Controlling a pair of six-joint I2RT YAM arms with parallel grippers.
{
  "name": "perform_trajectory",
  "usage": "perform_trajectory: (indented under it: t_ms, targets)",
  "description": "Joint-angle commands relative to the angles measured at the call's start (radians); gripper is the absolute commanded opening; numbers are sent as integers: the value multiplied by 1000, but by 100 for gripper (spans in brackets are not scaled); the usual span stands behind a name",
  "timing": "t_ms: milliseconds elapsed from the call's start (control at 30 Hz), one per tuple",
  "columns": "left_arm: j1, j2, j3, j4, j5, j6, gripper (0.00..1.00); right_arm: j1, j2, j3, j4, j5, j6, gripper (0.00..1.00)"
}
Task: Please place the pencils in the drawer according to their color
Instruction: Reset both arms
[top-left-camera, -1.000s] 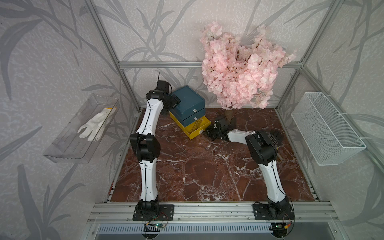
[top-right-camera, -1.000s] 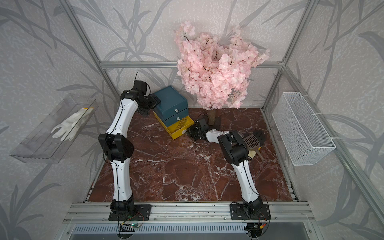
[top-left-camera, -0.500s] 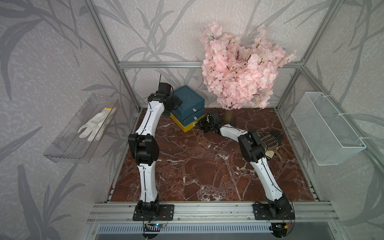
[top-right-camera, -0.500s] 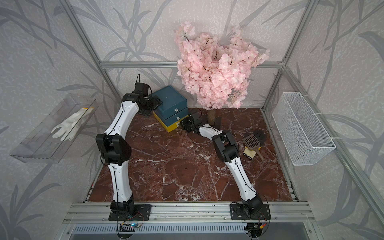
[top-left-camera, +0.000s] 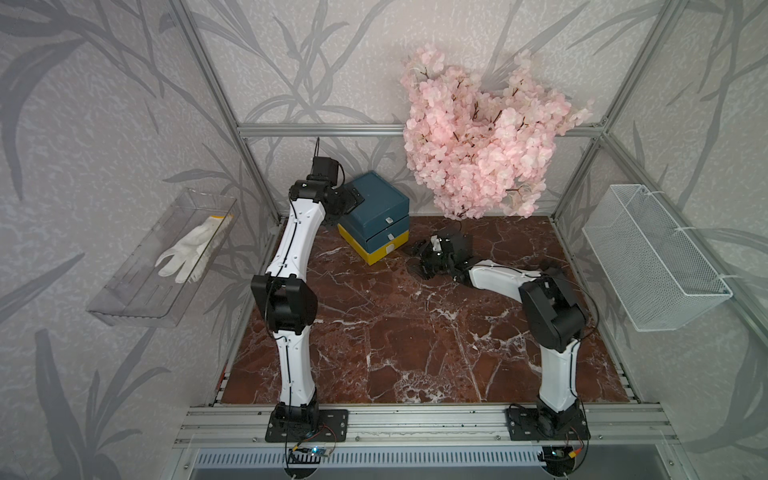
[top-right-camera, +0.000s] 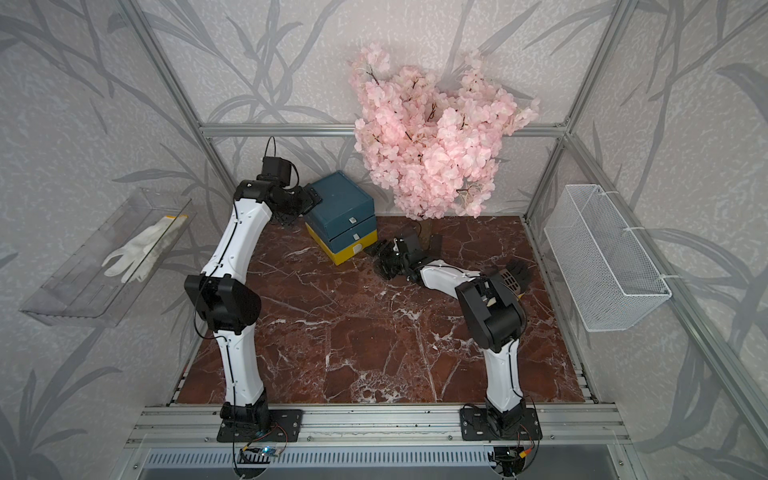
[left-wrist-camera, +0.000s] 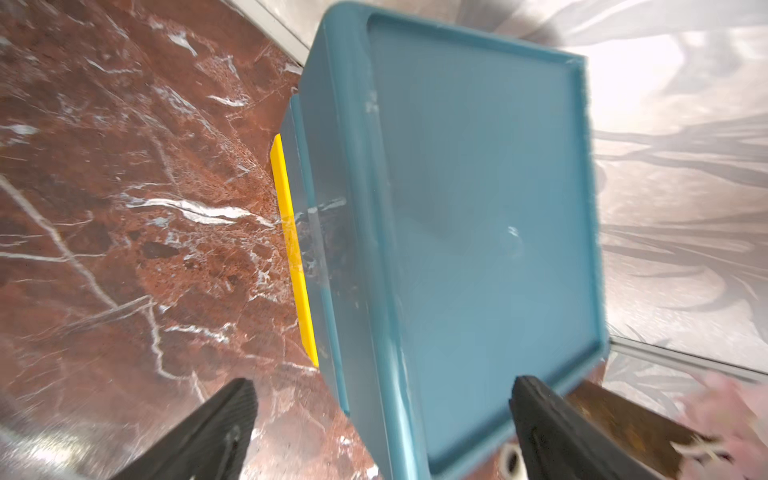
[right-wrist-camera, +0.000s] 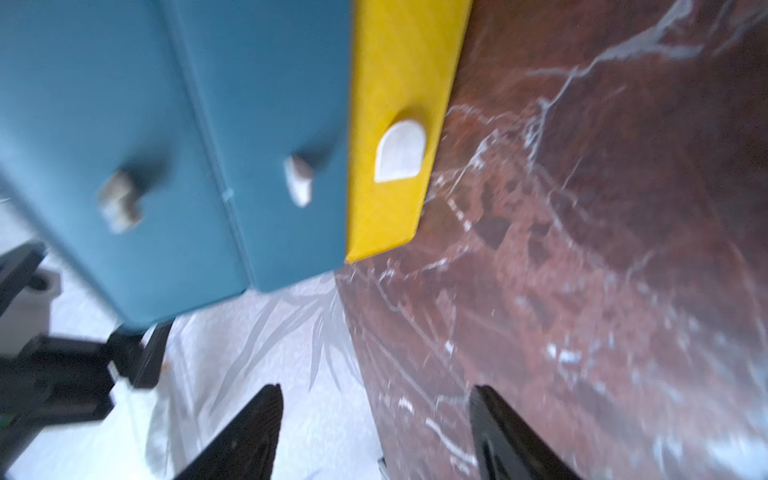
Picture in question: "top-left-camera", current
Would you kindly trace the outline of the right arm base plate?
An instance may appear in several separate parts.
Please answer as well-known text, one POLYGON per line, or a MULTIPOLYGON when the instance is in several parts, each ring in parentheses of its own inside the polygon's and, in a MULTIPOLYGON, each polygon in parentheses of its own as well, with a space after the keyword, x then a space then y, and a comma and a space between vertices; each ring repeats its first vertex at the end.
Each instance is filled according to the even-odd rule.
POLYGON ((504 411, 509 437, 513 441, 583 441, 591 439, 582 403, 555 412, 543 403, 536 407, 511 404, 504 411))

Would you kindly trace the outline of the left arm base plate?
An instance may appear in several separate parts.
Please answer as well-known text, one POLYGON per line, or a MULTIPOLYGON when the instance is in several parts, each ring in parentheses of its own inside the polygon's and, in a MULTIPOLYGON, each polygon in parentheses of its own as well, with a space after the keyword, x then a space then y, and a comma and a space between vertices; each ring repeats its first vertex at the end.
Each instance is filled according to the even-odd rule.
POLYGON ((346 441, 349 411, 346 409, 320 409, 278 405, 271 413, 265 441, 267 443, 301 443, 346 441))

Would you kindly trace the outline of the yellow bottom drawer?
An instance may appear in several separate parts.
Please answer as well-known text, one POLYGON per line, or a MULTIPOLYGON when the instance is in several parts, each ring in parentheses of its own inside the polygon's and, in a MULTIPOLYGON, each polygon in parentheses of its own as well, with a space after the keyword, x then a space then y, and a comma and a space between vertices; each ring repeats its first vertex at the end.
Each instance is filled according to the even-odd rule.
POLYGON ((390 229, 375 235, 369 240, 359 241, 343 225, 338 225, 341 237, 354 249, 354 251, 368 264, 373 265, 390 253, 403 246, 409 240, 410 231, 404 230, 398 235, 391 233, 390 229))

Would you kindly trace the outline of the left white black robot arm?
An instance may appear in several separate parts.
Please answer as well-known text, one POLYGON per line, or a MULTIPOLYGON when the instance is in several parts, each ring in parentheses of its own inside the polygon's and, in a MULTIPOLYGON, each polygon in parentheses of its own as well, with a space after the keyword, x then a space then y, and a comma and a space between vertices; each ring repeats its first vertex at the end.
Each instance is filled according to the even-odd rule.
POLYGON ((309 336, 319 301, 306 282, 310 253, 321 225, 354 210, 361 197, 338 179, 341 164, 314 156, 310 173, 289 189, 289 214, 278 249, 251 290, 276 342, 281 393, 274 417, 283 424, 318 429, 319 406, 312 377, 309 336))

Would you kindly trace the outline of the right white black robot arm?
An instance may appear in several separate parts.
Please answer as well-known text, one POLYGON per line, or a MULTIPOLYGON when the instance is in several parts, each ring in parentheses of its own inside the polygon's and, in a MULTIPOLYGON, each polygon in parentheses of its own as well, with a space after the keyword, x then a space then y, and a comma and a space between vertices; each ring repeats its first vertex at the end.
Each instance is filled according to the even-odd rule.
POLYGON ((522 305, 541 350, 541 385, 534 408, 507 410, 511 438, 565 439, 586 425, 576 373, 587 314, 562 269, 523 270, 482 259, 473 254, 470 235, 449 229, 417 242, 408 254, 414 257, 409 269, 418 277, 448 275, 522 305))

